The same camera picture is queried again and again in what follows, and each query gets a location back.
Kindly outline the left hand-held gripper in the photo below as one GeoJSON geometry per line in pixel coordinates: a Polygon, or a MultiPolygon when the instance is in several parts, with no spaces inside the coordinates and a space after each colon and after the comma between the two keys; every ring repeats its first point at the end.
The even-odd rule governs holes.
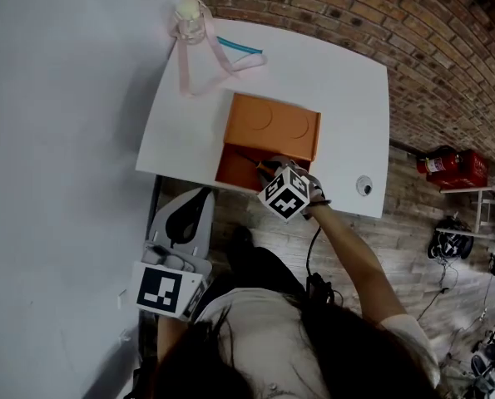
{"type": "Polygon", "coordinates": [[[139,309],[181,321],[192,319],[212,272],[206,258],[214,209],[213,189],[200,187],[156,213],[142,258],[132,270],[131,300],[139,309]]]}

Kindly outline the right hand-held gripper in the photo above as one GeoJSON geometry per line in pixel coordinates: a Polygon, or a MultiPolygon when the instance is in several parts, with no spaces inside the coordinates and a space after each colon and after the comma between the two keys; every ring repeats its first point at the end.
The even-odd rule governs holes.
{"type": "Polygon", "coordinates": [[[302,214],[310,217],[310,210],[326,205],[327,199],[317,178],[285,155],[269,159],[272,172],[257,169],[262,184],[258,199],[266,209],[285,222],[302,214]]]}

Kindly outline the orange storage box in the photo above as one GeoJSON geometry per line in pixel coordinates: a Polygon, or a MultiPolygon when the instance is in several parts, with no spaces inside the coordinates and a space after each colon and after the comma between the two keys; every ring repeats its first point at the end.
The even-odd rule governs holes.
{"type": "Polygon", "coordinates": [[[258,193],[262,186],[256,167],[277,155],[308,170],[316,157],[320,122],[319,112],[235,93],[215,180],[258,193]]]}

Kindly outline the person's right forearm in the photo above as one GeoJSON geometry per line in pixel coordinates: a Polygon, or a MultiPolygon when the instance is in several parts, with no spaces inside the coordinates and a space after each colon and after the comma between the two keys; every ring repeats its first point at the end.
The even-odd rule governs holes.
{"type": "Polygon", "coordinates": [[[316,205],[310,213],[318,222],[359,296],[362,316],[371,323],[405,314],[373,250],[328,205],[316,205]]]}

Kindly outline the person's left forearm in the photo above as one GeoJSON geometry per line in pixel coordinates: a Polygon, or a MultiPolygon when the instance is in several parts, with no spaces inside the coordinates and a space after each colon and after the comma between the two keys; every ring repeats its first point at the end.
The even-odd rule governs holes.
{"type": "Polygon", "coordinates": [[[158,362],[162,361],[177,344],[187,328],[188,323],[177,318],[161,315],[157,319],[156,354],[158,362]]]}

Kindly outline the person's black shoe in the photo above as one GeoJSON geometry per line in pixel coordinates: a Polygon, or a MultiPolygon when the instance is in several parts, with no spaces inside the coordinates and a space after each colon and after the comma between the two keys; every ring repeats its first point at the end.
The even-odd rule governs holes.
{"type": "Polygon", "coordinates": [[[231,266],[247,261],[254,249],[253,235],[245,226],[234,228],[227,247],[227,258],[231,266]]]}

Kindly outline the person's grey shirt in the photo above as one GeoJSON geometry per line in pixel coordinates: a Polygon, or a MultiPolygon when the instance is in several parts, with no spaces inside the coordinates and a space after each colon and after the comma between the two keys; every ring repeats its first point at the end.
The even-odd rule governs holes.
{"type": "Polygon", "coordinates": [[[370,323],[337,305],[301,307],[263,288],[234,288],[196,319],[255,399],[436,399],[438,360],[416,318],[370,323]]]}

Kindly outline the red fire extinguisher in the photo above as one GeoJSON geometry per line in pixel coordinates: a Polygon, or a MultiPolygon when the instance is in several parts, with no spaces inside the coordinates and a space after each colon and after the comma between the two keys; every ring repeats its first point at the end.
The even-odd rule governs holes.
{"type": "Polygon", "coordinates": [[[416,168],[420,174],[432,174],[456,170],[460,154],[451,146],[443,145],[432,152],[417,158],[416,168]]]}

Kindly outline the clear bottle with pale cap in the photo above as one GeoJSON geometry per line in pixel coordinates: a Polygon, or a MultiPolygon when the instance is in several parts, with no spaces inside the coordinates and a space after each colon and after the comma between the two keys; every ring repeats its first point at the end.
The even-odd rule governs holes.
{"type": "Polygon", "coordinates": [[[195,45],[205,38],[205,22],[199,0],[181,0],[174,12],[176,37],[195,45]]]}

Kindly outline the black bundle of gear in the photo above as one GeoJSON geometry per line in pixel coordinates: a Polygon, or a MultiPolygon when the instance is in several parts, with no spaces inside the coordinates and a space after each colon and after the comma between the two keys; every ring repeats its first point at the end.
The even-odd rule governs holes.
{"type": "MultiPolygon", "coordinates": [[[[469,231],[457,217],[448,216],[438,222],[437,228],[469,231]]],[[[435,230],[428,246],[429,259],[466,259],[473,249],[474,237],[435,230]]]]}

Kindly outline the red fire extinguisher cabinet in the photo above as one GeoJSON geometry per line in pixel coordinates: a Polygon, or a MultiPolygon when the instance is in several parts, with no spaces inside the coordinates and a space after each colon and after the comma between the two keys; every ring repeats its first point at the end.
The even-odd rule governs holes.
{"type": "Polygon", "coordinates": [[[473,150],[458,153],[461,160],[456,170],[426,174],[426,181],[444,190],[487,187],[487,161],[473,150]]]}

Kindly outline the black office chair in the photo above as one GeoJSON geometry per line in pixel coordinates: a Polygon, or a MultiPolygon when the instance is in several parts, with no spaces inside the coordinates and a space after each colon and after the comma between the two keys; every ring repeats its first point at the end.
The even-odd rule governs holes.
{"type": "Polygon", "coordinates": [[[470,361],[473,381],[465,399],[495,399],[495,327],[473,348],[470,361]]]}

